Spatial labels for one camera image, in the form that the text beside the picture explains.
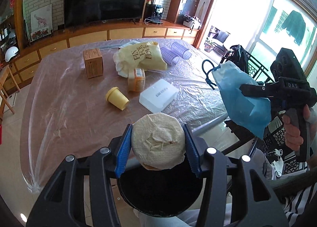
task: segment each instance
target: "yellow cup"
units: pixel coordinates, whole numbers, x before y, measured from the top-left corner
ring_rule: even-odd
[[[129,103],[124,94],[122,94],[118,87],[113,87],[106,94],[107,102],[112,103],[114,106],[118,107],[120,110],[124,110]]]

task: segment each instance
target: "black round container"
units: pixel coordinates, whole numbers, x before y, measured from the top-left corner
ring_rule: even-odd
[[[169,170],[149,171],[140,166],[123,173],[117,183],[131,207],[154,217],[179,215],[196,201],[202,189],[202,179],[191,172],[187,157]]]

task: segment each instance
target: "person's arm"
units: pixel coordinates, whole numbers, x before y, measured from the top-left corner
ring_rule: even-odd
[[[308,120],[310,117],[310,110],[306,105],[304,107],[304,119]],[[284,122],[284,129],[285,129],[285,139],[286,145],[294,150],[297,151],[300,148],[300,145],[303,144],[303,138],[300,136],[300,131],[297,127],[290,124],[291,119],[287,115],[283,115],[283,122]],[[310,137],[311,141],[314,140],[317,132],[317,122],[310,124]],[[317,166],[317,154],[313,155],[308,161],[307,164],[310,169]]]

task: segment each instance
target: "blue drawstring pouch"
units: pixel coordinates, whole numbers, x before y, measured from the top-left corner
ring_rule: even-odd
[[[239,89],[242,84],[258,85],[256,81],[231,61],[213,68],[212,75],[230,119],[263,139],[264,128],[271,121],[271,102],[268,98],[246,97]]]

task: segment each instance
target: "coffee machine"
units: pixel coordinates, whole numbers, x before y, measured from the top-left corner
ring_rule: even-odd
[[[163,24],[161,21],[163,15],[164,8],[158,4],[146,4],[144,11],[144,22],[145,23],[153,23],[153,24]]]

